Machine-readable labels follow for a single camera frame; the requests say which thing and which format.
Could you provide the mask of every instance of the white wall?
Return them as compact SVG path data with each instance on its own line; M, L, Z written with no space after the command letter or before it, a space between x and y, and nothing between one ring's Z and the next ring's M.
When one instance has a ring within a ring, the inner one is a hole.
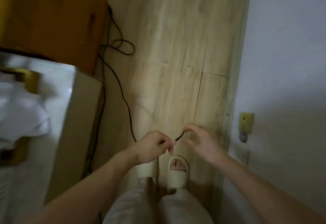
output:
M253 134L238 139L242 111ZM250 0L230 154L250 151L248 168L326 218L326 0ZM221 223L257 223L224 183Z

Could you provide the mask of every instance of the light gray pants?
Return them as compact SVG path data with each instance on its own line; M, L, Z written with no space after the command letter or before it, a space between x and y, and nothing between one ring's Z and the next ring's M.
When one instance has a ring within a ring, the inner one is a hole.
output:
M103 224L117 223L213 224L213 221L198 200L185 189L163 197L156 208L145 187L139 185L122 194L103 221Z

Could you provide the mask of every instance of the wooden cabinet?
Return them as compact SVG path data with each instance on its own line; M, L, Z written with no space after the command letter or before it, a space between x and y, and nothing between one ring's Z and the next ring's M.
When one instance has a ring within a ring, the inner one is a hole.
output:
M92 74L107 13L107 0L0 0L0 47Z

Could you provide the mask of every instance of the slipper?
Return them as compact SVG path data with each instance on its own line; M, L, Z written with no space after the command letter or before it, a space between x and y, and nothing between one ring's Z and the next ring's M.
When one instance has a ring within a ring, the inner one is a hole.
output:
M136 166L137 178L153 178L155 189L157 181L157 159Z
M179 171L179 170L171 170L171 162L174 159L181 160L182 164L185 165L187 172ZM167 173L168 191L170 189L185 188L188 183L188 178L189 178L189 165L186 162L186 160L180 156L172 156L168 163L168 173Z

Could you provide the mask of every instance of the table top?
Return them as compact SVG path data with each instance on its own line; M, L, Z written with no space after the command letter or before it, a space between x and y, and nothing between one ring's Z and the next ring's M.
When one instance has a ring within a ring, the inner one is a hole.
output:
M50 115L50 133L32 137L28 158L12 170L9 205L5 219L16 223L44 204L55 156L75 82L75 66L0 52L0 66L41 73L38 93Z

